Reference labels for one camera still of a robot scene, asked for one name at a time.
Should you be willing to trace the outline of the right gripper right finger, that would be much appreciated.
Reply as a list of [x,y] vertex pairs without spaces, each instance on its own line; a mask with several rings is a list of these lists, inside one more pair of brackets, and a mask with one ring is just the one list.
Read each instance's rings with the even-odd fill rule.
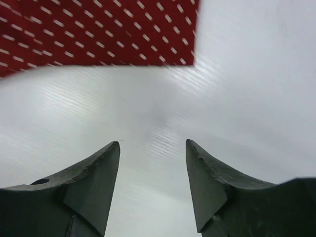
[[191,139],[186,164],[197,232],[204,237],[314,237],[316,180],[265,182],[221,162]]

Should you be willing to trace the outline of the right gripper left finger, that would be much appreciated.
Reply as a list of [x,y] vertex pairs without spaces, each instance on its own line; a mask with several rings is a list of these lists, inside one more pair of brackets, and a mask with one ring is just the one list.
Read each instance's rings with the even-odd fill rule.
[[3,237],[102,237],[119,167],[111,142],[91,156],[29,185],[0,191]]

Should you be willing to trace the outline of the red polka dot skirt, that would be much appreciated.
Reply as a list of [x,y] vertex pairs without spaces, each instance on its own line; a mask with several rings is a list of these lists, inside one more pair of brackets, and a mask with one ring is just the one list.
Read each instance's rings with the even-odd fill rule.
[[0,75],[43,66],[191,66],[197,0],[3,0]]

